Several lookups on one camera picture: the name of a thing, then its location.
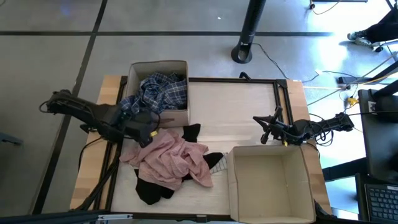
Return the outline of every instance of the shoe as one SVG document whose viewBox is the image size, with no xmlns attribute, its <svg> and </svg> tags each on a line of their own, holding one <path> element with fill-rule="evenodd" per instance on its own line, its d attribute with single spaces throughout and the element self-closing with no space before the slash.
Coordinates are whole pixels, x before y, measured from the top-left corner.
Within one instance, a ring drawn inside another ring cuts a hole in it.
<svg viewBox="0 0 398 224">
<path fill-rule="evenodd" d="M 368 41 L 368 39 L 365 39 L 365 38 L 355 39 L 355 44 L 365 46 L 365 47 L 372 47 L 372 43 L 370 41 Z"/>
<path fill-rule="evenodd" d="M 357 32 L 352 32 L 352 33 L 347 34 L 348 40 L 354 41 L 358 37 L 366 37 L 366 31 L 362 30 L 362 31 L 357 31 Z"/>
</svg>

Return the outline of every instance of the cardboard box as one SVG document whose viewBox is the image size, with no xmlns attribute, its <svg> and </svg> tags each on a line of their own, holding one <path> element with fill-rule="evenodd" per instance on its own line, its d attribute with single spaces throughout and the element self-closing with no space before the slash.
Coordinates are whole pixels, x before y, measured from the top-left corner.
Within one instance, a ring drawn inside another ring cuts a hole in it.
<svg viewBox="0 0 398 224">
<path fill-rule="evenodd" d="M 129 71 L 129 78 L 127 80 L 126 95 L 135 95 L 139 90 L 140 82 L 147 78 L 154 72 L 160 72 L 164 75 L 170 75 L 172 72 L 177 72 L 179 75 L 184 75 L 187 78 L 187 92 L 188 92 L 188 63 L 183 60 L 162 60 L 157 62 L 137 62 L 131 65 Z M 189 125 L 189 95 L 187 98 L 186 110 L 165 110 L 160 114 L 161 128 L 172 128 Z"/>
<path fill-rule="evenodd" d="M 239 146 L 227 156 L 231 218 L 243 223 L 312 223 L 314 202 L 299 146 Z"/>
</svg>

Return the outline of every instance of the pink cloth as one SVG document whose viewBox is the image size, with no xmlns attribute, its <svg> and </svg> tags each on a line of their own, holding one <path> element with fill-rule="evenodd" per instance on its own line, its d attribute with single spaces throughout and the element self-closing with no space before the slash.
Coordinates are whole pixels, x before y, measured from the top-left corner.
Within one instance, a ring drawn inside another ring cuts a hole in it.
<svg viewBox="0 0 398 224">
<path fill-rule="evenodd" d="M 177 190 L 182 177 L 190 174 L 195 182 L 212 187 L 211 174 L 203 154 L 207 146 L 187 142 L 176 132 L 160 129 L 147 147 L 131 148 L 119 159 L 139 167 L 139 178 Z"/>
</svg>

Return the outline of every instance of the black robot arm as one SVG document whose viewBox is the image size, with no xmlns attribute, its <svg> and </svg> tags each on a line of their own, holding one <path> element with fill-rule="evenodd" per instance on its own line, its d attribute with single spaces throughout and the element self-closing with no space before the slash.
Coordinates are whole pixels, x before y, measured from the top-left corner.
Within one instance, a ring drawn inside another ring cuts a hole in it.
<svg viewBox="0 0 398 224">
<path fill-rule="evenodd" d="M 124 138 L 131 138 L 141 147 L 152 142 L 154 122 L 148 111 L 133 115 L 122 110 L 119 105 L 97 105 L 77 98 L 69 90 L 53 92 L 52 97 L 43 104 L 47 106 L 47 111 L 44 112 L 71 115 L 86 123 L 81 126 L 84 131 L 96 129 L 108 141 L 121 142 Z"/>
<path fill-rule="evenodd" d="M 253 117 L 265 132 L 261 137 L 261 143 L 267 143 L 269 134 L 272 134 L 274 139 L 299 146 L 304 141 L 314 139 L 322 133 L 329 131 L 352 131 L 354 127 L 349 116 L 344 113 L 336 114 L 334 118 L 320 122 L 300 119 L 295 121 L 293 125 L 286 125 L 278 121 L 277 118 L 281 113 L 282 108 L 278 106 L 273 116 Z"/>
</svg>

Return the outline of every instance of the blue plaid shirt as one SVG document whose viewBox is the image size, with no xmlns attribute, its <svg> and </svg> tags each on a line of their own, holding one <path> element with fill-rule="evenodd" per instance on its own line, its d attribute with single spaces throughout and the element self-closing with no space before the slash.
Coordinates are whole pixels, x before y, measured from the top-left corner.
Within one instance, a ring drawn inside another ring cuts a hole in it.
<svg viewBox="0 0 398 224">
<path fill-rule="evenodd" d="M 173 72 L 163 75 L 155 72 L 141 81 L 134 96 L 120 101 L 123 110 L 137 114 L 141 108 L 149 108 L 160 114 L 163 110 L 187 109 L 187 79 L 181 79 Z"/>
</svg>

